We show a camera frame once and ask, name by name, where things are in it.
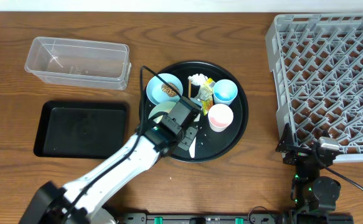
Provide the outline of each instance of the round tray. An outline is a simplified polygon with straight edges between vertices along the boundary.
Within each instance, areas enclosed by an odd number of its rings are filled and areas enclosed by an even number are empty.
[[[184,162],[210,161],[224,155],[239,142],[248,123],[248,101],[243,88],[231,73],[213,63],[197,61],[179,62],[162,69],[158,72],[158,74],[160,73],[170,73],[178,77],[184,89],[182,95],[186,97],[188,97],[188,76],[195,75],[196,73],[202,73],[212,78],[215,82],[221,79],[229,79],[238,87],[238,95],[230,105],[233,111],[231,125],[221,133],[216,133],[209,127],[207,115],[203,118],[201,117],[196,135],[195,158],[191,158],[189,151],[181,148],[175,149],[170,156],[171,158]],[[144,94],[146,99],[145,116],[147,118],[155,105],[146,96],[146,89]]]

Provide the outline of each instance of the wood grain surface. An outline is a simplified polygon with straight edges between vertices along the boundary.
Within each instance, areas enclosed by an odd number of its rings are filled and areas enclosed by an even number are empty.
[[[240,142],[214,161],[189,164],[161,159],[124,186],[109,203],[121,211],[151,213],[247,213],[294,206],[289,199],[294,167],[275,152],[276,92],[265,34],[276,14],[118,12],[0,12],[0,223],[17,223],[35,191],[58,186],[101,161],[36,157],[33,145],[42,105],[49,100],[125,101],[128,136],[138,124],[139,68],[153,70],[183,60],[206,60],[241,83],[249,104]],[[63,37],[127,44],[133,68],[125,91],[49,85],[24,70],[35,37]],[[150,75],[145,75],[147,84]],[[363,163],[332,168],[363,185]],[[363,193],[342,184],[337,212],[363,223]]]

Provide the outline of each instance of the black rectangular tray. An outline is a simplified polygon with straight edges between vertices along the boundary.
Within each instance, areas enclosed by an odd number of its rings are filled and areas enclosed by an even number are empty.
[[[123,103],[48,101],[33,152],[39,157],[107,159],[123,146]]]

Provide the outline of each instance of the blue cup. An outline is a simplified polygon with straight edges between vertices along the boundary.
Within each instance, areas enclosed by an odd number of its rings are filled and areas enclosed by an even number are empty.
[[[220,80],[213,87],[214,103],[229,106],[238,95],[238,87],[231,80]]]

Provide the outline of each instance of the transparent plastic container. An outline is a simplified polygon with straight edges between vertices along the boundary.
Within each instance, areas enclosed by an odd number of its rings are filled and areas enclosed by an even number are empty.
[[[131,64],[125,44],[36,37],[25,70],[43,82],[124,90]]]

